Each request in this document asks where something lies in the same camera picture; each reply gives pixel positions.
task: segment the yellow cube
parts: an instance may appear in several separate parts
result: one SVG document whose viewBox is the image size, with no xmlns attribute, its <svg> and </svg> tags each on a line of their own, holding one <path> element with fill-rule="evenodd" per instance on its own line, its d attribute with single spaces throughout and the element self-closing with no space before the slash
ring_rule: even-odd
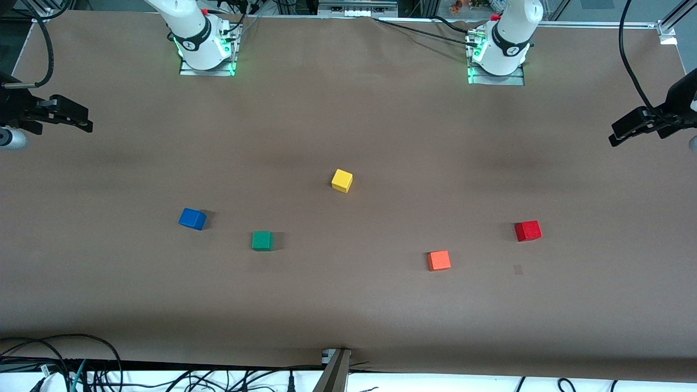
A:
<svg viewBox="0 0 697 392">
<path fill-rule="evenodd" d="M 349 193 L 349 188 L 353 182 L 353 174 L 345 172 L 344 170 L 337 169 L 334 173 L 334 178 L 332 179 L 332 188 L 338 190 L 339 192 Z"/>
</svg>

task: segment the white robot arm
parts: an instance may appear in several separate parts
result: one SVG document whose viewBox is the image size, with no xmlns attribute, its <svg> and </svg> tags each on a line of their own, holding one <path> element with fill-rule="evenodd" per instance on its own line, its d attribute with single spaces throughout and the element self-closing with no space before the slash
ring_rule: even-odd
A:
<svg viewBox="0 0 697 392">
<path fill-rule="evenodd" d="M 509 0 L 500 19 L 485 24 L 486 41 L 472 60 L 493 75 L 510 75 L 525 61 L 543 14 L 539 0 Z"/>
<path fill-rule="evenodd" d="M 192 68 L 208 70 L 231 56 L 230 22 L 207 14 L 196 0 L 145 0 L 167 22 L 179 53 Z"/>
</svg>

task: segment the red cube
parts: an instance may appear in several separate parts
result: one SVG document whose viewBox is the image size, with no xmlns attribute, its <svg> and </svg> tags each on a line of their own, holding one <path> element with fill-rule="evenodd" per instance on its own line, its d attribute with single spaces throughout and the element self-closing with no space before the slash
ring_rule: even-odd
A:
<svg viewBox="0 0 697 392">
<path fill-rule="evenodd" d="M 532 241 L 542 238 L 542 230 L 539 229 L 539 223 L 536 220 L 529 220 L 516 223 L 516 236 L 518 236 L 518 242 Z"/>
</svg>

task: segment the black band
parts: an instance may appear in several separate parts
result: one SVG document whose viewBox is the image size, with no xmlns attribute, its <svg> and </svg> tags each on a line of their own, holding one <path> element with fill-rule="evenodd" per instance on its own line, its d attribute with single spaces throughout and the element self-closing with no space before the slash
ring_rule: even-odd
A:
<svg viewBox="0 0 697 392">
<path fill-rule="evenodd" d="M 210 20 L 207 17 L 204 17 L 204 19 L 206 20 L 204 29 L 193 37 L 182 38 L 176 34 L 173 34 L 176 42 L 178 42 L 179 46 L 184 48 L 184 50 L 188 50 L 189 52 L 197 51 L 199 46 L 210 36 Z"/>
<path fill-rule="evenodd" d="M 527 39 L 525 42 L 522 43 L 512 43 L 510 41 L 506 41 L 498 33 L 498 23 L 496 23 L 491 29 L 491 37 L 493 38 L 493 41 L 496 44 L 496 46 L 501 48 L 503 55 L 506 57 L 517 56 L 518 53 L 520 53 L 521 50 L 525 49 L 525 46 L 527 46 L 530 42 L 530 39 Z"/>
<path fill-rule="evenodd" d="M 5 142 L 4 140 L 0 140 L 0 142 L 4 142 L 0 144 L 0 147 L 5 147 L 6 145 L 12 143 L 12 131 L 10 131 L 8 128 L 5 128 L 7 130 L 7 141 Z"/>
</svg>

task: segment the cube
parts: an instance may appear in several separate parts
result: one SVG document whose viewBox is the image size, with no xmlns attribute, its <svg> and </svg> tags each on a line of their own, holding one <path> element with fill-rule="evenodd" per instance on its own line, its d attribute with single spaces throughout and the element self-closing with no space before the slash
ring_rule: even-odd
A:
<svg viewBox="0 0 697 392">
<path fill-rule="evenodd" d="M 542 237 L 542 230 L 540 230 L 539 223 L 536 220 L 516 223 L 515 227 L 518 242 L 532 241 Z"/>
<path fill-rule="evenodd" d="M 450 256 L 448 255 L 447 250 L 439 250 L 437 252 L 429 253 L 428 260 L 430 271 L 442 271 L 450 268 Z"/>
<path fill-rule="evenodd" d="M 268 252 L 269 250 L 273 250 L 273 233 L 253 232 L 252 249 L 257 252 Z"/>
<path fill-rule="evenodd" d="M 338 190 L 339 192 L 348 193 L 351 183 L 353 183 L 353 174 L 345 172 L 341 169 L 337 169 L 337 172 L 334 173 L 334 178 L 332 179 L 332 188 Z"/>
<path fill-rule="evenodd" d="M 184 209 L 179 218 L 179 224 L 190 229 L 203 230 L 206 214 L 194 209 Z"/>
</svg>

